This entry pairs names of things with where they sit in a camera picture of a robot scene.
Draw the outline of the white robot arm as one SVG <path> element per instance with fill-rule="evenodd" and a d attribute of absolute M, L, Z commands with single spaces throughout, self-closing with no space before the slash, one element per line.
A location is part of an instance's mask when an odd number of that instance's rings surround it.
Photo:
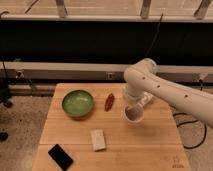
<path fill-rule="evenodd" d="M 156 72 L 157 65 L 150 58 L 124 71 L 126 86 L 123 95 L 128 104 L 137 104 L 147 92 L 213 128 L 213 94 L 167 81 L 156 76 Z"/>

